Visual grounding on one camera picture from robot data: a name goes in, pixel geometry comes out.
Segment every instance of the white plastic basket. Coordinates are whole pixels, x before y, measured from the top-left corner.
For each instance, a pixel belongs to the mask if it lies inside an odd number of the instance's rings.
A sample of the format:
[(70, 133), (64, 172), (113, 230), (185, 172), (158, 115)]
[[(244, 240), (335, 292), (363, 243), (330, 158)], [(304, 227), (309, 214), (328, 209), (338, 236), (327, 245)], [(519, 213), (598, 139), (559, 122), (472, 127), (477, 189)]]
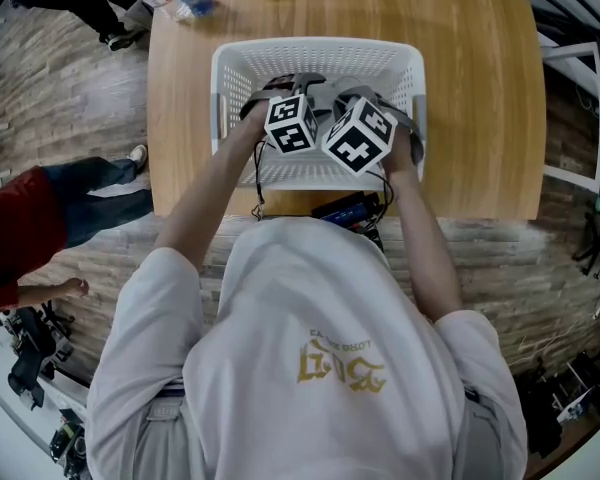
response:
[[(213, 55), (211, 69), (211, 147), (240, 120), (240, 109), (251, 94), (272, 78), (289, 73), (316, 72), (327, 78), (333, 91), (366, 84), (420, 126), (426, 158), (426, 88), (424, 60), (413, 46), (344, 37), (281, 37), (229, 43)], [(333, 125), (321, 124), (319, 137)], [(369, 174), (356, 178), (318, 149), (290, 156), (273, 148), (264, 151), (260, 168), (263, 187), (272, 190), (382, 190), (382, 181)], [(380, 173), (378, 166), (372, 169)], [(422, 178), (424, 159), (418, 166)], [(255, 167), (245, 167), (240, 186), (255, 185)]]

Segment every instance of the gold print on shirt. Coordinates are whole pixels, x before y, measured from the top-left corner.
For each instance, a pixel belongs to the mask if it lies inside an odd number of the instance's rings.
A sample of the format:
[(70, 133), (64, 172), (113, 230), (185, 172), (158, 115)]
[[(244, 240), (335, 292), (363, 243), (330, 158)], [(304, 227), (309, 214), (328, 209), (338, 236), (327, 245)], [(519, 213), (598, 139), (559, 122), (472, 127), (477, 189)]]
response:
[[(371, 340), (353, 345), (343, 345), (331, 341), (320, 334), (319, 331), (312, 330), (311, 336), (320, 336), (328, 342), (330, 347), (344, 352), (354, 352), (371, 347)], [(386, 379), (373, 376), (374, 372), (384, 370), (383, 364), (375, 365), (363, 357), (356, 357), (345, 366), (344, 361), (335, 352), (322, 345), (317, 338), (312, 339), (300, 349), (298, 383), (313, 379), (324, 379), (331, 370), (335, 371), (335, 375), (340, 382), (353, 381), (349, 384), (352, 391), (379, 393), (387, 382)]]

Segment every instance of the wooden table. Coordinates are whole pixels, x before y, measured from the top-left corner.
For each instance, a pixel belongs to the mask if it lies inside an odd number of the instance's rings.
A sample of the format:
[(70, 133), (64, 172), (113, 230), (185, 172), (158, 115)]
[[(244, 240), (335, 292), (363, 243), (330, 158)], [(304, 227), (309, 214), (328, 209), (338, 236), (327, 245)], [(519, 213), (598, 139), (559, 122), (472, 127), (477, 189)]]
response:
[[(185, 25), (156, 14), (148, 82), (155, 211), (167, 215), (211, 155), (216, 48), (264, 37), (350, 36), (408, 43), (425, 59), (424, 189), (438, 216), (532, 219), (546, 135), (541, 52), (526, 0), (216, 0)], [(265, 193), (268, 215), (306, 215), (333, 192)], [(248, 215), (238, 189), (228, 214)]]

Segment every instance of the white t-shirt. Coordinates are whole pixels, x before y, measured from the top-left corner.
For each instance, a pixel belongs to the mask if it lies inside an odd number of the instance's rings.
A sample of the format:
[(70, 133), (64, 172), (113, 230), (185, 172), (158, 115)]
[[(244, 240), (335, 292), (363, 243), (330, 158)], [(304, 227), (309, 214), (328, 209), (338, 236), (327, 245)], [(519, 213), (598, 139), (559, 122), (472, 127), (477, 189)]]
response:
[(180, 378), (184, 439), (218, 480), (451, 478), (465, 385), (503, 409), (522, 478), (525, 423), (495, 329), (472, 311), (431, 325), (366, 238), (260, 223), (235, 243), (219, 306), (203, 336), (198, 273), (171, 249), (125, 285), (89, 395), (94, 478), (137, 476), (138, 415)]

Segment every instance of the wooden floor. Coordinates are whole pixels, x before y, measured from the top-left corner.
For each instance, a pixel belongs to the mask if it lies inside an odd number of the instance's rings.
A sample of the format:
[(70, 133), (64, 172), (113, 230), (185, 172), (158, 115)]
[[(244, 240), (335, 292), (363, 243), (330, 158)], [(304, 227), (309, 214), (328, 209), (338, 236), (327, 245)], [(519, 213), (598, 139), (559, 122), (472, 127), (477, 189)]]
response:
[[(89, 155), (115, 159), (146, 142), (146, 47), (110, 53), (78, 19), (59, 11), (10, 10), (7, 20), (0, 27), (0, 113), (11, 128), (0, 133), (0, 171), (16, 174)], [(548, 75), (547, 85), (548, 161), (590, 173), (595, 118), (580, 105), (573, 84)], [(139, 186), (148, 186), (147, 175)], [(530, 367), (534, 354), (550, 370), (561, 369), (583, 348), (600, 346), (600, 317), (592, 318), (599, 282), (582, 276), (570, 258), (592, 200), (583, 190), (545, 179), (537, 221), (441, 221), (466, 307), (493, 322), (514, 371)], [(118, 292), (151, 250), (160, 224), (151, 215), (104, 231), (28, 276), (31, 282), (89, 280), (89, 296), (62, 301), (62, 310), (76, 318), (69, 367), (87, 381)], [(213, 242), (201, 273), (209, 323), (231, 247), (252, 225), (253, 219), (228, 217)], [(385, 219), (381, 231), (395, 277), (409, 292), (397, 220)]]

